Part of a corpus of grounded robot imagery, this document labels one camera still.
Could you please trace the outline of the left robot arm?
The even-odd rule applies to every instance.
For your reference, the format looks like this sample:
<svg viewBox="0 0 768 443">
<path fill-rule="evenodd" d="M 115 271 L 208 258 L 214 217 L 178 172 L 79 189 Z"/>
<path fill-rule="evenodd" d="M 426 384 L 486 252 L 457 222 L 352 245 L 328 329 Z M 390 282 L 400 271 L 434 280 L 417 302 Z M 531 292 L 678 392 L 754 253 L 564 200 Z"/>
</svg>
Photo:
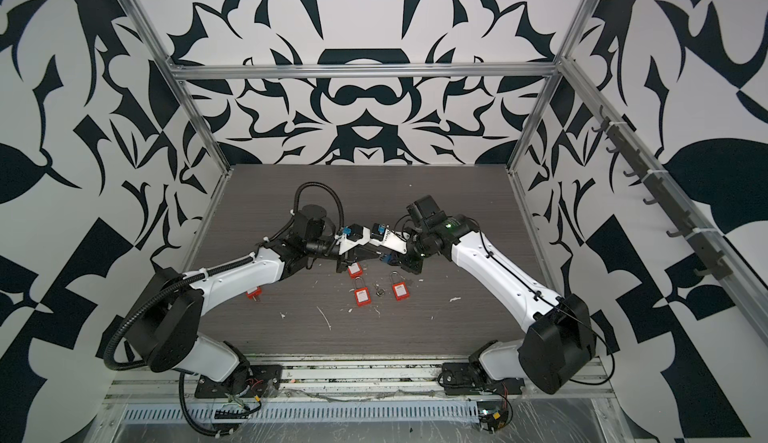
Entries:
<svg viewBox="0 0 768 443">
<path fill-rule="evenodd" d="M 244 378 L 247 359 L 234 346 L 200 332 L 204 315 L 237 296 L 253 297 L 262 286 L 286 280 L 316 259 L 331 259 L 344 271 L 384 249 L 403 248 L 402 240 L 379 223 L 334 226 L 317 205 L 294 207 L 280 230 L 239 259 L 186 273 L 159 270 L 106 344 L 104 364 L 114 371 L 175 370 L 217 383 Z"/>
</svg>

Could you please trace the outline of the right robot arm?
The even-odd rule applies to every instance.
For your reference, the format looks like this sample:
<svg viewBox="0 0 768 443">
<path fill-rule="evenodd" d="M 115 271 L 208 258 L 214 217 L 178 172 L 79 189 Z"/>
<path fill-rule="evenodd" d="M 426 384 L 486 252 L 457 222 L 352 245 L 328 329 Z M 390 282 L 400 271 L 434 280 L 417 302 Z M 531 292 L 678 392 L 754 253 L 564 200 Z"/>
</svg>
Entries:
<svg viewBox="0 0 768 443">
<path fill-rule="evenodd" d="M 475 385 L 526 378 L 552 395 L 595 357 L 598 335 L 580 297 L 563 297 L 540 284 L 503 255 L 474 219 L 447 215 L 429 195 L 407 212 L 414 226 L 407 230 L 400 267 L 416 274 L 426 258 L 444 256 L 479 281 L 524 331 L 521 340 L 490 342 L 470 355 Z"/>
</svg>

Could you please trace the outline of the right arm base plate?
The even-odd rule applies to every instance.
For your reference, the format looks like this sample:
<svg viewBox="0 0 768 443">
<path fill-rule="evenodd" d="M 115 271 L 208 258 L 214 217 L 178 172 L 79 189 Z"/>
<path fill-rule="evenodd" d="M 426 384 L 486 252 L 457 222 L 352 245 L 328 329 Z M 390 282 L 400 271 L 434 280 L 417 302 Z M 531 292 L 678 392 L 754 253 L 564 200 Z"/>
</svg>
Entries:
<svg viewBox="0 0 768 443">
<path fill-rule="evenodd" d="M 522 378 L 492 380 L 476 363 L 443 363 L 436 381 L 450 396 L 482 393 L 521 395 L 525 386 Z"/>
</svg>

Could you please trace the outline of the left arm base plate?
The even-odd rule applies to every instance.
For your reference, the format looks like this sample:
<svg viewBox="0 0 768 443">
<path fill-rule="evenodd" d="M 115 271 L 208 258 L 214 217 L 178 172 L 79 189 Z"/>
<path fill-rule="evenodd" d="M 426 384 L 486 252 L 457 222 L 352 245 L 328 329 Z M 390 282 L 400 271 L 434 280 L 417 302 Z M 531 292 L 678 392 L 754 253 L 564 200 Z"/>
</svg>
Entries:
<svg viewBox="0 0 768 443">
<path fill-rule="evenodd" d="M 257 364 L 248 369 L 238 367 L 223 382 L 200 377 L 194 392 L 197 399 L 221 399 L 227 397 L 264 397 L 280 388 L 283 366 Z"/>
</svg>

